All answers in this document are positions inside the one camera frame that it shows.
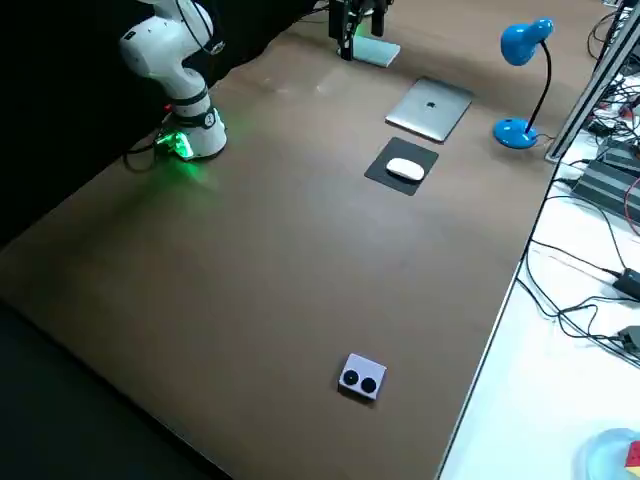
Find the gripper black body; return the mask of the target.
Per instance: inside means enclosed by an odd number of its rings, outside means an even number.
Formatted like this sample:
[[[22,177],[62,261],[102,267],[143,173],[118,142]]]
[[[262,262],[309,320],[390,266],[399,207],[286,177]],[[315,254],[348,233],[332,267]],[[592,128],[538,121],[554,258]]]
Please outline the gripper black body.
[[[358,26],[362,23],[367,13],[371,13],[372,34],[372,14],[374,10],[388,11],[386,0],[331,0],[329,6],[329,36],[332,33],[352,32],[356,33]]]

